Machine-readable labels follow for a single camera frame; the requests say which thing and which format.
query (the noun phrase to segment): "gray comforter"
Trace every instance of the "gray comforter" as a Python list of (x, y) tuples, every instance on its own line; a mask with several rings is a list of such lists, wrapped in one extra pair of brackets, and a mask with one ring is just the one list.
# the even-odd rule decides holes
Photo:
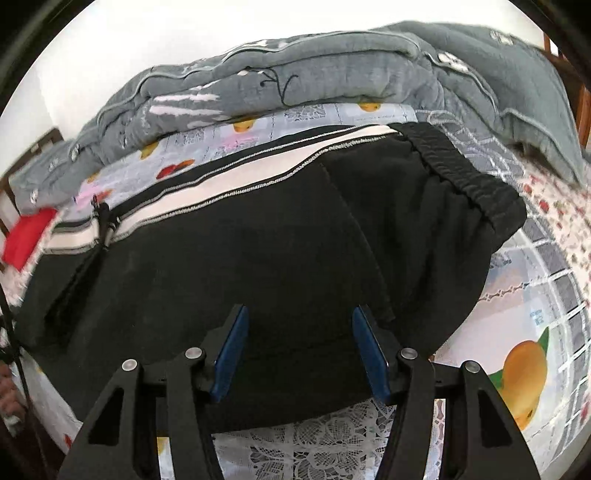
[(537, 147), (582, 181), (573, 115), (554, 67), (486, 27), (402, 22), (242, 45), (141, 72), (79, 136), (10, 178), (21, 213), (60, 206), (105, 165), (163, 135), (309, 102), (389, 102), (447, 110), (477, 132)]

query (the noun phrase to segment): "printed bedsheet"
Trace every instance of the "printed bedsheet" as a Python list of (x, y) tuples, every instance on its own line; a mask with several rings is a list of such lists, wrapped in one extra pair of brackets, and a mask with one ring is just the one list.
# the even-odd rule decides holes
[[(589, 412), (591, 221), (587, 192), (575, 192), (552, 174), (518, 160), (496, 138), (475, 136), (451, 114), (414, 112), (406, 106), (379, 103), (307, 105), (175, 134), (88, 179), (61, 218), (87, 217), (93, 196), (113, 206), (181, 170), (304, 129), (417, 119), (444, 129), (476, 168), (522, 189), (528, 219), (491, 259), (478, 304), (436, 353), (436, 361), (459, 365), (475, 359), (503, 390), (507, 402), (527, 400), (520, 402), (527, 404), (525, 411), (514, 415), (543, 472), (575, 438)], [(21, 301), (33, 269), (31, 261), (23, 275), (12, 277), (7, 284), (11, 302)], [(508, 385), (506, 379), (516, 376), (508, 373), (532, 368), (547, 372), (543, 384)], [(25, 370), (45, 427), (67, 451), (81, 423), (32, 359), (28, 358)], [(394, 411), (395, 407), (367, 400), (299, 424), (219, 434), (217, 453), (226, 477), (372, 479)], [(444, 401), (438, 400), (428, 479), (437, 478), (439, 472), (444, 417)], [(174, 478), (170, 447), (166, 439), (158, 444), (162, 477)]]

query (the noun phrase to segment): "metal screw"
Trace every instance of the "metal screw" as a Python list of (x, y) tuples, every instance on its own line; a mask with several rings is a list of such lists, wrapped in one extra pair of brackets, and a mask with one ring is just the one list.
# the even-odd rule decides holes
[(126, 372), (131, 372), (132, 370), (135, 370), (137, 366), (138, 366), (137, 360), (130, 358), (129, 360), (126, 360), (125, 362), (123, 362), (123, 365), (121, 365), (121, 368), (123, 370), (125, 370)]
[(468, 370), (471, 374), (477, 374), (480, 371), (480, 365), (478, 365), (473, 360), (468, 360), (466, 362), (466, 370)]
[(185, 352), (185, 356), (189, 360), (195, 360), (203, 355), (203, 350), (201, 350), (198, 346), (192, 346)]
[(405, 358), (406, 360), (414, 360), (416, 357), (418, 357), (418, 353), (414, 348), (403, 348), (400, 351), (400, 355), (402, 355), (403, 358)]

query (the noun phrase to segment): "red cloth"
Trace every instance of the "red cloth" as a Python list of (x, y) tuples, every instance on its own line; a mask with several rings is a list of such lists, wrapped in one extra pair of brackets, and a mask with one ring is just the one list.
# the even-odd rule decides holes
[(56, 213), (53, 208), (45, 208), (35, 215), (20, 217), (4, 242), (2, 261), (21, 271)]

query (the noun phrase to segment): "white stripe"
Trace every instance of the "white stripe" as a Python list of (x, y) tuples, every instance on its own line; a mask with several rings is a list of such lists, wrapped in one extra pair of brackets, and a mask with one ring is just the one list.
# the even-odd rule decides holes
[(268, 187), (269, 185), (273, 185), (275, 183), (279, 183), (281, 181), (284, 181), (290, 177), (292, 177), (293, 175), (295, 175), (296, 173), (298, 173), (302, 168), (306, 167), (307, 165), (309, 165), (310, 163), (312, 163), (315, 159), (317, 159), (319, 156), (321, 156), (322, 154), (331, 151), (331, 150), (343, 150), (345, 148), (349, 148), (352, 147), (354, 145), (360, 145), (363, 143), (370, 143), (370, 142), (375, 142), (378, 140), (383, 140), (384, 138), (386, 138), (386, 135), (373, 135), (371, 137), (362, 137), (362, 138), (356, 138), (354, 140), (350, 140), (348, 142), (340, 142), (334, 145), (329, 145), (328, 147), (323, 148), (322, 150), (318, 150), (316, 153), (314, 153), (314, 155), (312, 155), (311, 157), (308, 157), (307, 160), (303, 161), (302, 163), (300, 163), (296, 168), (286, 172), (283, 176), (280, 177), (275, 177), (273, 179), (269, 179), (265, 182), (259, 182), (259, 183), (255, 183), (253, 185), (249, 185), (246, 186), (243, 189), (238, 189), (238, 190), (231, 190), (229, 192), (226, 192), (222, 195), (217, 195), (216, 197), (213, 197), (205, 202), (201, 202), (195, 205), (191, 205), (185, 208), (181, 208), (181, 209), (177, 209), (177, 210), (173, 210), (172, 212), (169, 213), (165, 213), (163, 215), (160, 216), (156, 216), (156, 217), (152, 217), (152, 218), (148, 218), (140, 223), (136, 223), (133, 228), (131, 230), (128, 230), (125, 232), (125, 235), (121, 235), (119, 237), (116, 237), (114, 241), (120, 241), (120, 240), (124, 240), (125, 238), (127, 238), (128, 236), (130, 236), (130, 234), (132, 234), (136, 229), (145, 226), (145, 225), (150, 225), (152, 223), (157, 223), (161, 220), (166, 220), (167, 218), (171, 218), (177, 215), (183, 215), (185, 213), (189, 213), (189, 212), (193, 212), (194, 210), (199, 210), (201, 208), (207, 207), (213, 203), (216, 203), (220, 200), (223, 200), (225, 198), (229, 198), (229, 197), (235, 197), (237, 195), (241, 195), (243, 193), (248, 193), (248, 192), (252, 192), (254, 190), (260, 190), (263, 189), (265, 187)]
[(217, 100), (219, 95), (215, 93), (187, 93), (185, 95), (161, 95), (154, 98), (156, 102), (179, 102), (181, 100), (192, 100), (193, 102), (208, 102)]
[[(125, 238), (138, 226), (139, 223), (146, 222), (147, 219), (159, 217), (175, 210), (202, 203), (214, 197), (219, 197), (227, 192), (238, 190), (248, 185), (257, 184), (266, 179), (285, 174), (305, 159), (314, 155), (314, 153), (332, 144), (338, 144), (361, 137), (378, 137), (395, 132), (395, 130), (386, 125), (373, 125), (339, 137), (306, 145), (305, 147), (287, 150), (274, 155), (268, 155), (237, 167), (223, 170), (211, 178), (203, 180), (201, 183), (173, 191), (162, 196), (155, 202), (147, 202), (145, 206), (136, 209), (121, 222), (113, 241)], [(76, 233), (54, 234), (51, 238), (48, 249), (79, 249), (80, 247), (91, 243), (98, 237), (98, 226), (94, 226), (95, 228), (93, 229), (88, 227), (85, 230)]]
[(231, 190), (240, 189), (247, 185), (279, 176), (288, 170), (291, 170), (305, 158), (313, 155), (316, 151), (321, 150), (328, 145), (345, 142), (354, 138), (366, 137), (368, 135), (384, 135), (393, 132), (394, 131), (386, 125), (375, 125), (373, 127), (357, 130), (347, 135), (342, 135), (341, 137), (324, 140), (322, 142), (300, 147), (295, 150), (288, 150), (269, 157), (262, 157), (239, 165), (231, 170), (219, 173), (194, 187), (188, 187), (170, 193), (159, 201), (138, 210), (121, 222), (116, 235), (117, 237), (124, 236), (136, 223), (142, 222), (148, 218), (160, 216), (196, 203), (201, 203)]
[(64, 248), (81, 248), (92, 244), (99, 237), (99, 221), (96, 217), (90, 220), (90, 225), (84, 230), (68, 233), (54, 233), (49, 240), (47, 250)]
[(206, 127), (211, 124), (212, 124), (211, 122), (204, 122), (203, 120), (195, 120), (194, 122), (189, 122), (187, 124), (187, 128), (189, 130), (192, 130), (193, 128)]
[[(345, 134), (345, 132), (351, 132), (355, 129), (357, 129), (358, 127), (347, 127), (344, 128), (342, 130), (339, 130), (340, 133)], [(295, 147), (295, 145), (297, 144), (301, 144), (301, 143), (305, 143), (305, 142), (310, 142), (312, 140), (317, 140), (319, 138), (324, 138), (324, 137), (329, 137), (331, 135), (334, 135), (335, 132), (325, 132), (323, 134), (319, 134), (316, 135), (314, 137), (307, 137), (307, 138), (300, 138), (299, 140), (295, 140), (293, 142), (289, 142), (286, 144), (281, 144), (281, 145), (276, 145), (274, 147), (270, 147), (270, 148), (265, 148), (264, 150), (256, 150), (254, 153), (251, 153), (250, 155), (247, 155), (245, 157), (240, 157), (237, 160), (224, 165), (222, 167), (216, 168), (215, 170), (212, 170), (208, 173), (206, 173), (205, 175), (201, 175), (198, 179), (192, 180), (192, 181), (187, 181), (185, 183), (181, 183), (179, 185), (174, 185), (172, 187), (169, 187), (167, 189), (164, 189), (163, 191), (161, 191), (156, 197), (151, 198), (150, 200), (147, 200), (141, 204), (139, 204), (137, 207), (133, 208), (132, 210), (130, 210), (129, 212), (126, 212), (124, 214), (124, 219), (127, 218), (129, 215), (132, 215), (133, 213), (135, 213), (136, 211), (144, 208), (146, 205), (150, 204), (150, 203), (154, 203), (157, 202), (158, 200), (160, 200), (164, 195), (168, 195), (171, 192), (176, 192), (177, 190), (181, 190), (184, 189), (186, 187), (190, 187), (192, 185), (196, 185), (197, 183), (200, 183), (202, 180), (205, 180), (208, 177), (213, 177), (214, 175), (217, 175), (218, 173), (225, 171), (225, 170), (230, 170), (231, 168), (234, 167), (234, 165), (238, 165), (239, 163), (243, 163), (245, 160), (248, 160), (250, 158), (254, 158), (254, 157), (262, 157), (263, 154), (270, 154), (271, 152), (276, 152), (276, 151), (280, 151), (280, 150), (284, 150), (287, 147)]]
[(223, 113), (221, 110), (209, 110), (207, 108), (198, 109), (198, 110), (191, 110), (190, 108), (180, 108), (178, 106), (168, 106), (168, 105), (152, 105), (150, 107), (150, 113), (154, 115), (191, 115), (191, 116), (200, 116), (200, 115), (219, 115)]

